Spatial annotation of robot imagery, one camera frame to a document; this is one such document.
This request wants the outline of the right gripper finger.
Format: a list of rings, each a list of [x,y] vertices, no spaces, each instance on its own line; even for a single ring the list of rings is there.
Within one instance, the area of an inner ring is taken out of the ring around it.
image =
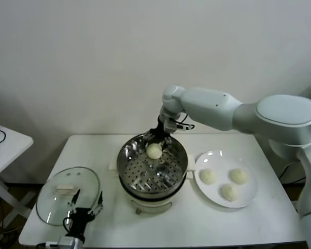
[[[143,146],[147,148],[149,145],[155,143],[155,135],[151,132],[146,132],[143,134]]]
[[[162,151],[166,150],[167,148],[169,148],[169,146],[172,144],[172,137],[168,136],[165,137],[161,142],[160,142],[160,146]]]

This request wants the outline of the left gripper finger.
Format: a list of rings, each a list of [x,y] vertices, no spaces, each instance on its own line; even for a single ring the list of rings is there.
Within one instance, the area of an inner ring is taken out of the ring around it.
[[[77,190],[77,192],[74,194],[71,202],[68,203],[68,210],[70,213],[74,213],[74,211],[75,211],[75,205],[76,205],[76,202],[78,200],[79,194],[80,194],[80,189]]]
[[[96,207],[93,207],[88,214],[90,214],[91,216],[96,216],[101,210],[103,209],[103,192],[100,192],[98,201],[97,201],[97,205]]]

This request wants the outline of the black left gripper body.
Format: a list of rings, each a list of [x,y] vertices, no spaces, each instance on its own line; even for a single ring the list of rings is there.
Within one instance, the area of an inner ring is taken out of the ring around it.
[[[83,236],[88,223],[95,219],[91,208],[77,207],[66,218],[67,236]]]

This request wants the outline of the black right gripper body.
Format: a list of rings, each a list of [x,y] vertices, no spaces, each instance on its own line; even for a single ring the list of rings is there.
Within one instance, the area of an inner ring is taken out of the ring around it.
[[[170,133],[164,131],[164,123],[160,120],[160,117],[158,117],[157,122],[157,126],[149,130],[155,135],[155,141],[162,141],[165,137],[171,136]]]

